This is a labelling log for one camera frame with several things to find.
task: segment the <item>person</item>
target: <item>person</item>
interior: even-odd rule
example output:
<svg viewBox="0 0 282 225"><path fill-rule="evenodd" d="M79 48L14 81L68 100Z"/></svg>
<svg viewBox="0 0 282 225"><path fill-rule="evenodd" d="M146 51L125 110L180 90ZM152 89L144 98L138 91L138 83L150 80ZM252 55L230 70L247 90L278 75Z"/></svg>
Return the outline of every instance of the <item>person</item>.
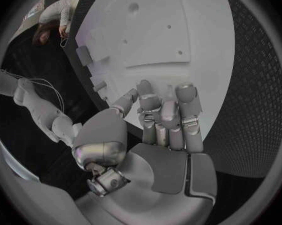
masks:
<svg viewBox="0 0 282 225"><path fill-rule="evenodd" d="M39 25L32 38L32 44L45 45L50 38L51 30L55 29L58 29L62 39L66 39L78 3L79 0L59 0L48 6L39 17Z"/></svg>

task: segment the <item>dark hair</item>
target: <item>dark hair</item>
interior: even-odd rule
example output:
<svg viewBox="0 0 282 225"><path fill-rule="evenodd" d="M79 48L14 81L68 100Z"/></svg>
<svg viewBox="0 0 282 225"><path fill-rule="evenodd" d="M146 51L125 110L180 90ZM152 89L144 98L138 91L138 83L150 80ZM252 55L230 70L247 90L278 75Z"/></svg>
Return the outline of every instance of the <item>dark hair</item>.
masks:
<svg viewBox="0 0 282 225"><path fill-rule="evenodd" d="M47 23L40 23L36 32L32 37L32 44L35 46L42 46L43 44L40 42L40 36L45 31L50 31L53 29L57 29L60 26L59 20L51 20Z"/></svg>

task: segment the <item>black mesh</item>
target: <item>black mesh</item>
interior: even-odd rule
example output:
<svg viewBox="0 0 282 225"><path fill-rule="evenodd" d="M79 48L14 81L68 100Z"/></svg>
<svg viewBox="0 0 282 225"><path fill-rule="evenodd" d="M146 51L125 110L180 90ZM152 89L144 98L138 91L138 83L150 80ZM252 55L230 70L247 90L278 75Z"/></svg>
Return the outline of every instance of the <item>black mesh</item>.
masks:
<svg viewBox="0 0 282 225"><path fill-rule="evenodd" d="M282 139L282 70L265 30L240 0L228 0L235 56L228 91L204 140L216 170L264 177Z"/></svg>

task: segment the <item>white wire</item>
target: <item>white wire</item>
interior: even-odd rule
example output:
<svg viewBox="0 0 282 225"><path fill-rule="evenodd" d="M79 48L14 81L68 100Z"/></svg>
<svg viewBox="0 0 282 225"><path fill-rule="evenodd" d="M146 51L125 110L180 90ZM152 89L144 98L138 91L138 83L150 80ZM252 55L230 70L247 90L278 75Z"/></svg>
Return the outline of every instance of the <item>white wire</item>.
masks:
<svg viewBox="0 0 282 225"><path fill-rule="evenodd" d="M14 74L14 73L11 73L11 72L8 72L7 70L4 70L4 69L1 69L1 71L3 73L6 73L16 79L21 79L21 78L25 78L24 76L21 76L21 75L18 75L18 74ZM64 113L65 112L65 104L64 104L64 101L63 101L63 97L61 96L61 94L59 93L59 91L57 89L55 89L55 87L49 82L47 81L46 79L43 79L43 78L27 78L28 80L30 80L32 83L34 84L37 84L37 85L41 85L41 86L45 86L45 87L48 87L48 88L51 88L54 90L56 96L57 96L57 99L58 99L58 102L59 102L59 105L60 105L60 109L61 111ZM43 82L46 82L48 83L49 85L47 84L44 84L44 83L41 83L41 82L36 82L36 81L43 81Z"/></svg>

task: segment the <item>hole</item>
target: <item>hole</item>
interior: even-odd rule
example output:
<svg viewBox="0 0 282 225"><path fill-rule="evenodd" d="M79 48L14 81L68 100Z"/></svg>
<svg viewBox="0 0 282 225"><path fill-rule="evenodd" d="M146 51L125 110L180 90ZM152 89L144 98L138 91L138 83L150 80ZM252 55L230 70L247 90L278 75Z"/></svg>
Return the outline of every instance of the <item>hole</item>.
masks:
<svg viewBox="0 0 282 225"><path fill-rule="evenodd" d="M132 15L136 15L137 12L139 10L139 5L136 2L133 2L129 5L128 7L128 11L132 14Z"/></svg>

